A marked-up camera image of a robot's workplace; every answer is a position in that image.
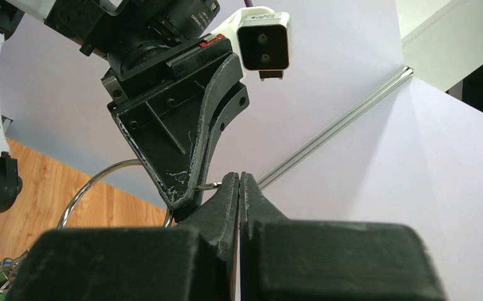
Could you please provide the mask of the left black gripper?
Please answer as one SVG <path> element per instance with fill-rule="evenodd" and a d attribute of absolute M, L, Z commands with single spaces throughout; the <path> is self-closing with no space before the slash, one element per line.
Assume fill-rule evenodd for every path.
<path fill-rule="evenodd" d="M 222 132 L 248 107 L 240 59 L 221 33 L 174 46 L 126 33 L 107 57 L 107 108 L 181 222 L 203 202 L 196 187 L 206 182 Z"/>

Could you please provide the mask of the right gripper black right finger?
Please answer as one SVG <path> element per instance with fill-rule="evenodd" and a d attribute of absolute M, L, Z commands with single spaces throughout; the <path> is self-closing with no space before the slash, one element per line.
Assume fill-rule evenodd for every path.
<path fill-rule="evenodd" d="M 289 219 L 240 176 L 242 300 L 446 300 L 430 252 L 405 224 Z"/>

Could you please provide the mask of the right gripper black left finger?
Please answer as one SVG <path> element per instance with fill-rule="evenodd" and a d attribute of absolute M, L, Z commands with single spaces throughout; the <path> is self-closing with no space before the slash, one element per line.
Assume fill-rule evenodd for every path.
<path fill-rule="evenodd" d="M 177 225 L 43 233 L 8 300 L 234 300 L 240 177 Z"/>

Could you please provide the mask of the keyring with key bunch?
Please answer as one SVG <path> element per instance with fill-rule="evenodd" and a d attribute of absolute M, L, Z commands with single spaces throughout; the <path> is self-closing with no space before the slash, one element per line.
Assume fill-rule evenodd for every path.
<path fill-rule="evenodd" d="M 35 158 L 0 183 L 0 300 L 38 238 L 66 228 L 171 227 L 173 214 L 62 163 Z"/>

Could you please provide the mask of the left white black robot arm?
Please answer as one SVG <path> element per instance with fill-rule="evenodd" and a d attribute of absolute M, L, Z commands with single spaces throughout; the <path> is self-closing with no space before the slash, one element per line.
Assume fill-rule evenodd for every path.
<path fill-rule="evenodd" d="M 18 141 L 83 172 L 136 158 L 173 218 L 202 202 L 217 141 L 248 103 L 217 1 L 0 1 L 0 213 Z"/>

